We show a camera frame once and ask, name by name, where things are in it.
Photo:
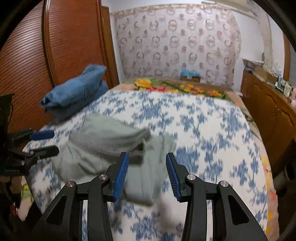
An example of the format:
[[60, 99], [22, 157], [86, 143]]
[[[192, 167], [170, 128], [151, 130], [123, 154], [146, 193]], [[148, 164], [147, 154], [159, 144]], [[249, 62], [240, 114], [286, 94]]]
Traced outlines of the grey-green cotton pants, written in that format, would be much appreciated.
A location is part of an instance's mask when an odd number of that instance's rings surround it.
[[153, 205], [168, 173], [166, 154], [176, 149], [172, 135], [158, 136], [147, 127], [137, 128], [101, 114], [87, 116], [83, 126], [52, 158], [52, 168], [60, 180], [91, 181], [116, 163], [120, 154], [129, 155], [124, 196], [127, 200]]

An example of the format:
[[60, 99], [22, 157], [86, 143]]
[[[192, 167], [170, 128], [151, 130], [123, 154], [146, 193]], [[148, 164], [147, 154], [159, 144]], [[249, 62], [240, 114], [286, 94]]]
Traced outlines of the folded blue denim jeans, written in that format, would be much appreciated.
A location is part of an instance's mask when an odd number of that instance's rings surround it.
[[108, 92], [102, 79], [106, 67], [88, 65], [77, 77], [57, 85], [41, 100], [41, 107], [55, 120], [65, 121]]

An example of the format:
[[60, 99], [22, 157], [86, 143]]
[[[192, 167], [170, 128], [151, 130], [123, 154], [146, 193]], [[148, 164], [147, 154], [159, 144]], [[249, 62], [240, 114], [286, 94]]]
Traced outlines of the blue floral white bedsheet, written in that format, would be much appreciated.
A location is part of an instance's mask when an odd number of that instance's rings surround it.
[[[267, 185], [261, 147], [240, 108], [232, 102], [188, 94], [144, 91], [108, 91], [69, 121], [46, 125], [55, 137], [29, 142], [25, 150], [61, 146], [83, 125], [86, 116], [99, 113], [154, 135], [172, 135], [178, 163], [207, 182], [227, 181], [248, 206], [263, 230], [267, 227]], [[180, 240], [186, 205], [175, 199], [169, 180], [153, 206], [125, 200], [108, 206], [115, 240]]]

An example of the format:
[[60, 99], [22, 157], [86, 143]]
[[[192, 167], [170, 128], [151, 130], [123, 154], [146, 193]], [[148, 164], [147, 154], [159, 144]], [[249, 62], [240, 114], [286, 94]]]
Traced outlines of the brown louvered wardrobe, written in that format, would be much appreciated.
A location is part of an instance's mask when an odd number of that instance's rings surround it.
[[13, 95], [9, 132], [48, 123], [41, 99], [89, 64], [107, 68], [109, 88], [119, 84], [101, 1], [1, 1], [1, 95]]

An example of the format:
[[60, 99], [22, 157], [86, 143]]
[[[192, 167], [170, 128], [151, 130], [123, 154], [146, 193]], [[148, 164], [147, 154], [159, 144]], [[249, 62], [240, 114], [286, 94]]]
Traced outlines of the brown wooden dresser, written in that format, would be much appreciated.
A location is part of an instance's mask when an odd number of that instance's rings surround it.
[[276, 174], [285, 166], [284, 154], [295, 141], [295, 109], [282, 94], [247, 71], [243, 72], [241, 93]]

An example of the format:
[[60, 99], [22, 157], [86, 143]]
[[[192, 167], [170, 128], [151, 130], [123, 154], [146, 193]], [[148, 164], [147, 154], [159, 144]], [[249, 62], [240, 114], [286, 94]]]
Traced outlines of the colourful floral blanket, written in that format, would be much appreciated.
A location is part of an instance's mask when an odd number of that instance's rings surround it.
[[238, 106], [250, 126], [255, 142], [260, 147], [260, 157], [267, 184], [267, 227], [266, 236], [269, 240], [277, 240], [280, 236], [278, 222], [278, 196], [273, 185], [272, 171], [265, 146], [259, 129], [253, 120], [249, 110], [242, 101], [242, 93], [227, 89], [225, 87], [170, 79], [147, 79], [130, 78], [124, 83], [117, 85], [113, 90], [140, 90], [140, 91], [162, 91], [174, 93], [200, 94], [209, 97], [220, 97], [228, 99]]

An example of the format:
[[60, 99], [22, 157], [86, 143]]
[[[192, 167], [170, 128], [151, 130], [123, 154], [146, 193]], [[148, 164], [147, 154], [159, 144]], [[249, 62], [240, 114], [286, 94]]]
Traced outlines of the clutter on dresser top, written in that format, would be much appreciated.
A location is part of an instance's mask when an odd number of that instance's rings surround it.
[[244, 73], [250, 74], [250, 78], [256, 77], [262, 83], [278, 91], [284, 100], [295, 108], [295, 87], [289, 81], [285, 81], [280, 74], [272, 69], [265, 68], [264, 62], [243, 59]]

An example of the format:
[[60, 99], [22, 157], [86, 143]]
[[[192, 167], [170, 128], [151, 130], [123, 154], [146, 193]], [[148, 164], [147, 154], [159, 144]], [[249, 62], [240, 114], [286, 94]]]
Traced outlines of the cardboard box with blue bag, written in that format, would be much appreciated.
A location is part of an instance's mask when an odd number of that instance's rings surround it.
[[183, 67], [181, 69], [180, 80], [200, 83], [201, 75], [196, 70], [190, 71], [187, 68]]

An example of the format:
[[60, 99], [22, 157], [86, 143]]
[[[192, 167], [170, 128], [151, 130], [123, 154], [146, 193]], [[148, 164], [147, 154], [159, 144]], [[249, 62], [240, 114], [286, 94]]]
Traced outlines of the patterned lace curtain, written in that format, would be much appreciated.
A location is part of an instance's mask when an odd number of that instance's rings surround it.
[[180, 79], [196, 70], [203, 83], [232, 88], [241, 32], [232, 11], [210, 4], [160, 4], [112, 14], [126, 78]]

